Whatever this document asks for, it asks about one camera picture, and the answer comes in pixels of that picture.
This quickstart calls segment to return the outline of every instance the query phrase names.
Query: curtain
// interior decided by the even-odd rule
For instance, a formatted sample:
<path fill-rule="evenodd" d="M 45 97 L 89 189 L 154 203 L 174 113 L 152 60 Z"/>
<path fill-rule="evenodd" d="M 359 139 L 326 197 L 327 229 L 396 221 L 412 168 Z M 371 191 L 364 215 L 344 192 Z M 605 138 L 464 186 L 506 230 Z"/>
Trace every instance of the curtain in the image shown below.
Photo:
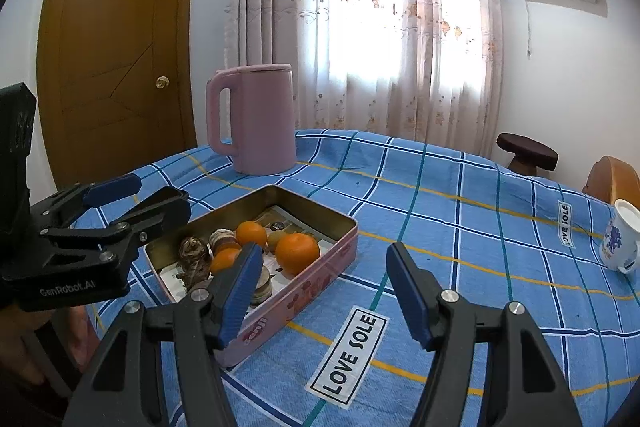
<path fill-rule="evenodd" d="M 230 0 L 227 11 L 226 66 L 291 64 L 299 128 L 490 153 L 499 0 Z"/>

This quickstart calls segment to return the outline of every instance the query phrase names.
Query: blue gripper pad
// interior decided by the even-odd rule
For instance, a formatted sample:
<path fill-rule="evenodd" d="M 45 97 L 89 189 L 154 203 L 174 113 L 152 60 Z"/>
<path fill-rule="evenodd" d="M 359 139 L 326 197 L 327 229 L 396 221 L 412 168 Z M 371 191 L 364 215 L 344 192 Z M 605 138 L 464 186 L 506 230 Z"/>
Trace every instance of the blue gripper pad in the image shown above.
<path fill-rule="evenodd" d="M 238 336 L 244 314 L 249 307 L 251 297 L 255 292 L 255 285 L 262 271 L 262 248 L 255 243 L 251 243 L 251 245 L 253 245 L 251 253 L 236 275 L 235 284 L 222 306 L 222 324 L 218 334 L 218 340 L 222 347 L 226 347 Z"/>
<path fill-rule="evenodd" d="M 141 187 L 142 181 L 132 172 L 89 188 L 82 197 L 82 203 L 91 208 L 98 208 L 104 204 L 133 196 L 140 191 Z"/>
<path fill-rule="evenodd" d="M 410 271 L 419 275 L 419 269 L 411 257 L 407 262 L 413 266 L 407 267 L 405 260 L 400 255 L 395 245 L 391 245 L 386 249 L 386 273 L 394 287 L 398 303 L 404 315 L 411 338 L 420 342 L 422 349 L 426 349 L 428 342 L 431 340 L 431 333 L 428 329 L 429 311 L 424 298 L 418 291 L 414 278 L 410 275 Z"/>

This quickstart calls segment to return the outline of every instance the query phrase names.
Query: mug handle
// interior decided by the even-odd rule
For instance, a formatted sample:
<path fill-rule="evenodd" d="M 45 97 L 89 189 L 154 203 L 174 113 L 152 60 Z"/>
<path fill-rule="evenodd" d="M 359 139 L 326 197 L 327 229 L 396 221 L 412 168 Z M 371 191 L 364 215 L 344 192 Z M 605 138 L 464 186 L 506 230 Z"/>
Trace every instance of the mug handle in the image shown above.
<path fill-rule="evenodd" d="M 618 269 L 625 275 L 633 271 L 636 268 L 636 263 L 638 262 L 639 255 L 640 255 L 640 241 L 636 241 L 636 258 L 634 259 L 634 263 L 631 265 L 630 268 L 625 268 L 624 266 L 618 266 Z"/>
<path fill-rule="evenodd" d="M 207 141 L 209 147 L 223 156 L 238 155 L 238 145 L 220 141 L 220 92 L 225 88 L 230 92 L 238 89 L 240 76 L 236 71 L 220 71 L 207 82 Z"/>

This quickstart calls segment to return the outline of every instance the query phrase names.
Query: pink pitcher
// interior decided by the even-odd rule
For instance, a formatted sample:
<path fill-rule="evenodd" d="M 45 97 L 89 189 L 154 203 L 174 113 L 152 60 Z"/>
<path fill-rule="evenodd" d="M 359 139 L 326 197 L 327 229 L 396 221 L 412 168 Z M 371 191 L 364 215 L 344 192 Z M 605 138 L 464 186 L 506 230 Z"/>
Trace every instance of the pink pitcher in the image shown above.
<path fill-rule="evenodd" d="M 231 101 L 231 143 L 220 141 L 220 91 Z M 219 71 L 207 83 L 207 139 L 234 169 L 265 176 L 296 163 L 291 66 L 267 64 Z"/>

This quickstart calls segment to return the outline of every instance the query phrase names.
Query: stool seat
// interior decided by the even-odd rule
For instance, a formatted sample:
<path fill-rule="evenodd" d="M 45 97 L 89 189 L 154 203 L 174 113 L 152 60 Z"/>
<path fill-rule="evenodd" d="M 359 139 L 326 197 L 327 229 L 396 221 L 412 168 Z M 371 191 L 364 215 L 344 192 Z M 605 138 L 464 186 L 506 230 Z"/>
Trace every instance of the stool seat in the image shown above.
<path fill-rule="evenodd" d="M 558 153 L 546 145 L 526 136 L 502 133 L 496 140 L 498 147 L 514 153 L 515 159 L 532 168 L 540 167 L 545 171 L 553 171 L 558 165 Z"/>

